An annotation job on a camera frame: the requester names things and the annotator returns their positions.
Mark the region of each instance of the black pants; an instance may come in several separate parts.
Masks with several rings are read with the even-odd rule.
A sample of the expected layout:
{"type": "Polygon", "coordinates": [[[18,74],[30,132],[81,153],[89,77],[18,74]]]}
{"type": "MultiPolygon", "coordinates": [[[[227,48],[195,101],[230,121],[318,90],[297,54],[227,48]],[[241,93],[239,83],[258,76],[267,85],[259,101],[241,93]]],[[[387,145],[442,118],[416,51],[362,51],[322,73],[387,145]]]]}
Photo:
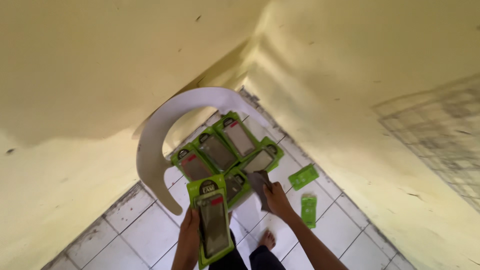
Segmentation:
{"type": "MultiPolygon", "coordinates": [[[[235,242],[235,237],[231,231],[230,235],[233,244],[235,245],[235,249],[230,251],[230,253],[220,260],[212,263],[209,270],[247,270],[247,267],[237,250],[237,243],[235,242]]],[[[250,254],[249,259],[252,270],[285,270],[285,267],[283,267],[278,258],[264,245],[261,245],[254,250],[250,254]]]]}

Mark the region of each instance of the bare foot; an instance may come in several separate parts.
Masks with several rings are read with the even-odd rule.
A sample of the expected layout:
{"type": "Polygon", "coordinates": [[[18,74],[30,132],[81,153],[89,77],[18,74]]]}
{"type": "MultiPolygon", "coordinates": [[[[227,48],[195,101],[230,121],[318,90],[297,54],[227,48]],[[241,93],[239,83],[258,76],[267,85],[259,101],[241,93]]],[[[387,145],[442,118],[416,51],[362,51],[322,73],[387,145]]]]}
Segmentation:
{"type": "Polygon", "coordinates": [[[275,236],[269,230],[266,230],[264,235],[262,236],[260,242],[258,242],[258,246],[264,245],[268,248],[268,250],[272,250],[275,246],[275,236]]]}

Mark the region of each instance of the chair backrest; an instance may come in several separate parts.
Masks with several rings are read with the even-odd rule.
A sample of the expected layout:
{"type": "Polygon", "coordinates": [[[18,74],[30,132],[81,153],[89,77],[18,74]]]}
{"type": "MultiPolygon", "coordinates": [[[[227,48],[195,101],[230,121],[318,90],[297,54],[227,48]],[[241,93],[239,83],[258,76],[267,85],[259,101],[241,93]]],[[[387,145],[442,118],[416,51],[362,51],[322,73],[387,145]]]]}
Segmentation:
{"type": "Polygon", "coordinates": [[[268,121],[237,92],[221,87],[192,89],[172,97],[160,106],[148,120],[140,136],[137,172],[158,200],[175,215],[180,215],[182,208],[170,194],[164,181],[165,171],[172,167],[172,164],[163,156],[163,142],[180,117],[193,109],[208,106],[217,108],[222,114],[229,110],[241,111],[253,117],[260,125],[268,125],[268,121]]]}

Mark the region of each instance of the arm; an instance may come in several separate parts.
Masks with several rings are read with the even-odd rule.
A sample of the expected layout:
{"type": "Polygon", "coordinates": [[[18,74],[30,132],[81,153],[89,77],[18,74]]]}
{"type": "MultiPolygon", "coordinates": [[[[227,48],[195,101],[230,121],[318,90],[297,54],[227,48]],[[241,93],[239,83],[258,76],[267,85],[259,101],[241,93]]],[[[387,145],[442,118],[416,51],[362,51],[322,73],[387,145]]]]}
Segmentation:
{"type": "Polygon", "coordinates": [[[200,245],[199,225],[198,211],[189,207],[180,225],[179,241],[177,242],[172,270],[192,270],[197,264],[198,246],[200,245]]]}
{"type": "Polygon", "coordinates": [[[271,211],[292,229],[315,270],[347,270],[295,213],[279,182],[273,183],[272,192],[264,185],[264,193],[271,211]]]}

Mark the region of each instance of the green packaging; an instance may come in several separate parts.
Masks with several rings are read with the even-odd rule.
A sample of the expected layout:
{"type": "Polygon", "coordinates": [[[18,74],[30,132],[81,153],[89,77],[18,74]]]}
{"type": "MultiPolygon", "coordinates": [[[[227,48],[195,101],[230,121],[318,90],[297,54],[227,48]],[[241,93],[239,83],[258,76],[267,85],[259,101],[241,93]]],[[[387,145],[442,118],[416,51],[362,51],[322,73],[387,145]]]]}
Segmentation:
{"type": "Polygon", "coordinates": [[[247,160],[260,147],[258,140],[235,112],[229,111],[213,124],[213,128],[240,161],[247,160]]]}
{"type": "Polygon", "coordinates": [[[317,197],[302,196],[301,198],[301,219],[307,227],[315,228],[317,222],[317,197]]]}
{"type": "Polygon", "coordinates": [[[187,184],[190,206],[200,215],[198,267],[203,269],[235,247],[230,237],[226,185],[217,174],[187,184]]]}
{"type": "Polygon", "coordinates": [[[293,189],[299,190],[317,178],[318,172],[313,167],[313,164],[309,164],[289,176],[288,180],[292,184],[293,189]]]}
{"type": "Polygon", "coordinates": [[[250,193],[252,187],[248,183],[247,176],[239,168],[233,167],[225,175],[227,186],[227,206],[231,209],[243,196],[250,193]]]}
{"type": "Polygon", "coordinates": [[[228,172],[238,163],[237,156],[211,126],[198,135],[192,144],[220,173],[228,172]]]}
{"type": "Polygon", "coordinates": [[[189,181],[196,181],[217,174],[216,169],[198,153],[192,143],[187,143],[172,155],[172,163],[189,181]]]}
{"type": "Polygon", "coordinates": [[[240,164],[240,169],[245,174],[265,170],[270,172],[278,166],[278,161],[284,152],[269,137],[264,137],[260,148],[247,161],[240,164]]]}

